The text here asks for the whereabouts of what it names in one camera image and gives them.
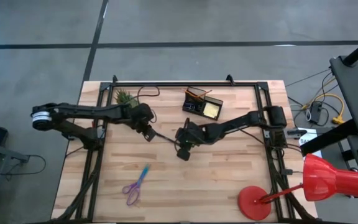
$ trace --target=lamp shade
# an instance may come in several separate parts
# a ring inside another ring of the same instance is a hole
[[[307,154],[303,190],[308,201],[324,200],[335,193],[358,197],[358,172],[335,169],[324,159]]]

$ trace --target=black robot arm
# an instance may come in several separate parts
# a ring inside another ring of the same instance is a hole
[[[259,111],[250,111],[244,116],[226,121],[225,123],[211,123],[197,125],[188,118],[183,128],[179,128],[176,139],[180,149],[177,156],[184,161],[190,158],[190,149],[201,144],[214,144],[229,133],[248,127],[261,127],[262,129],[283,129],[287,126],[283,108],[281,106],[265,107],[270,124],[267,124]]]
[[[149,121],[154,118],[154,115],[145,103],[134,108],[131,108],[129,104],[98,107],[48,103],[33,107],[31,117],[33,128],[40,131],[54,129],[60,131],[64,136],[77,137],[82,141],[85,149],[101,146],[96,127],[83,128],[66,121],[66,119],[101,119],[112,124],[126,124],[138,133],[142,133],[147,141],[151,141],[155,136],[155,131],[149,125]]]

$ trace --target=lamp base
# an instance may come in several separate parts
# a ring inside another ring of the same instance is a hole
[[[251,220],[265,219],[272,210],[272,205],[270,203],[256,203],[256,201],[266,195],[267,192],[257,186],[242,189],[238,196],[238,206],[242,214]]]

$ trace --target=wooden table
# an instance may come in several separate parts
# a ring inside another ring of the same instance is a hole
[[[80,105],[96,105],[99,84],[84,83]],[[284,82],[268,81],[268,86],[272,104],[284,108],[287,127],[294,127]],[[158,119],[152,124],[153,128],[173,139],[187,117],[196,124],[214,122],[181,110],[185,98],[182,88],[185,87],[161,87],[160,96],[140,99],[157,114]],[[139,88],[124,89],[136,95]],[[212,90],[208,96],[224,101],[219,123],[257,110],[252,88],[202,89]],[[155,93],[154,88],[142,90],[142,94]],[[91,125],[91,121],[85,119],[76,119],[75,123],[84,127]],[[247,131],[262,139],[260,128],[248,128]],[[291,143],[297,144],[296,140],[291,140]],[[80,146],[79,141],[71,142],[67,153]],[[86,151],[82,149],[65,160],[52,218],[62,214],[80,190],[85,158]],[[299,152],[286,149],[284,160],[288,169],[302,171],[303,159]],[[135,182],[146,164],[151,167],[140,189],[140,201],[128,207],[126,195],[121,193],[122,187]],[[290,186],[299,184],[302,182],[301,174],[288,176],[288,181]],[[190,160],[185,162],[177,158],[172,143],[157,136],[151,142],[146,142],[141,134],[123,124],[109,124],[93,221],[252,222],[237,207],[239,191],[250,185],[262,187],[267,192],[271,189],[263,145],[242,132],[228,134],[212,146],[193,148]],[[307,211],[316,217],[314,203],[305,200],[303,190],[297,190],[294,194]],[[87,200],[89,197],[86,198],[84,211],[88,210]],[[274,204],[271,214],[264,221],[277,221]]]

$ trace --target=scissors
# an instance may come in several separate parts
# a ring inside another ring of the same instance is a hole
[[[144,169],[142,174],[139,177],[139,180],[137,182],[134,182],[131,185],[125,186],[122,188],[122,192],[124,194],[129,194],[128,196],[128,200],[127,200],[127,205],[133,205],[137,199],[139,198],[140,195],[140,184],[142,183],[142,180],[144,179],[144,177],[146,176],[147,172],[149,171],[150,165],[147,164]]]

